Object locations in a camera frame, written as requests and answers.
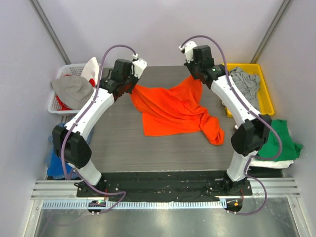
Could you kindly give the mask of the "orange t shirt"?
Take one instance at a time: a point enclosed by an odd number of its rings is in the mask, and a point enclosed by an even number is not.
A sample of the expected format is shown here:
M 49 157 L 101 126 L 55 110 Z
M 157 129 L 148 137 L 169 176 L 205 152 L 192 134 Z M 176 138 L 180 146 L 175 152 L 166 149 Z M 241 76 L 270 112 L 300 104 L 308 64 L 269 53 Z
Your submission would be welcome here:
M 192 76 L 169 89 L 135 86 L 131 100 L 142 113 L 144 135 L 159 137 L 202 132 L 212 145 L 223 145 L 217 117 L 200 104 L 202 83 Z

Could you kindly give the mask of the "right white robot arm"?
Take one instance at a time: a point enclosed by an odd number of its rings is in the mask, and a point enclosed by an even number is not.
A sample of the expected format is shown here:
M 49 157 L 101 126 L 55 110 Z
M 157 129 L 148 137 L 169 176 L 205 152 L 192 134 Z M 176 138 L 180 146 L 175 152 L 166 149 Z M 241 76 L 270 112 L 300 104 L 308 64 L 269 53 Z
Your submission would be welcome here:
M 237 125 L 231 137 L 233 158 L 223 178 L 223 191 L 234 195 L 245 185 L 251 160 L 267 142 L 272 119 L 251 106 L 233 82 L 227 64 L 214 63 L 208 45 L 198 46 L 189 41 L 179 49 L 185 55 L 184 65 L 193 78 L 200 80 L 222 100 Z

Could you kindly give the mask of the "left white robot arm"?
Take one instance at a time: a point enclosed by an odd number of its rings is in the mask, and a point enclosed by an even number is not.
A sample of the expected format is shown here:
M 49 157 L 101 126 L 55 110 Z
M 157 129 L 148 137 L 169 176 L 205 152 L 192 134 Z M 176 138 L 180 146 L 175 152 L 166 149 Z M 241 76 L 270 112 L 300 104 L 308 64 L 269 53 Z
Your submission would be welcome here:
M 54 80 L 63 82 L 81 82 L 89 91 L 78 102 L 78 113 L 65 124 L 56 126 L 52 131 L 56 155 L 62 161 L 63 170 L 68 164 L 88 185 L 88 191 L 94 197 L 100 197 L 105 191 L 101 172 L 91 160 L 92 150 L 87 138 L 101 115 L 124 93 L 131 93 L 147 67 L 147 62 L 135 54 L 133 61 L 118 59 L 115 62 L 111 78 L 98 80 L 100 66 L 95 57 L 84 66 L 80 76 L 71 75 Z

